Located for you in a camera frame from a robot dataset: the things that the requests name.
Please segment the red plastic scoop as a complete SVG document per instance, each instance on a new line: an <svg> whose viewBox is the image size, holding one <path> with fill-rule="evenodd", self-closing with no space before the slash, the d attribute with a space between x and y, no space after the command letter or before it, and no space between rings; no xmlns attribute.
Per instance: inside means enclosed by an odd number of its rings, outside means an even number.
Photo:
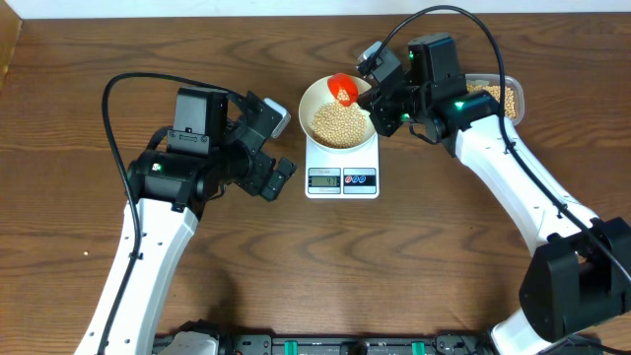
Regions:
<svg viewBox="0 0 631 355"><path fill-rule="evenodd" d="M355 104L359 90L350 76L336 73L327 79L327 87L334 98L345 107Z"/></svg>

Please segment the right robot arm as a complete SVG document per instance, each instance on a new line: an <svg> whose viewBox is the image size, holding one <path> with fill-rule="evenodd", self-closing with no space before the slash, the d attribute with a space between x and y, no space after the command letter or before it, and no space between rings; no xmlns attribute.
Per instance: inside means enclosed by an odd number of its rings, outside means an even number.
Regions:
<svg viewBox="0 0 631 355"><path fill-rule="evenodd" d="M374 86L359 97L382 136L423 125L489 188L519 229L531 255L520 308L491 332L500 354L559 352L579 333L630 310L630 227L601 220L578 202L531 153L498 101L470 90L447 34L408 44L410 68L380 42L359 71Z"/></svg>

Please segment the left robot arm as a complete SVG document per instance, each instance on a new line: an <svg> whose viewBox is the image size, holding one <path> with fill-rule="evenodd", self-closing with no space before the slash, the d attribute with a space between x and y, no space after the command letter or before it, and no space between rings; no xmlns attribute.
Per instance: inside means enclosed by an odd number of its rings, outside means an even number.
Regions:
<svg viewBox="0 0 631 355"><path fill-rule="evenodd" d="M172 126L124 168L129 201L99 303L76 351L149 354L176 266L205 205L234 183L275 200L296 165L262 152L290 113L254 94L182 87Z"/></svg>

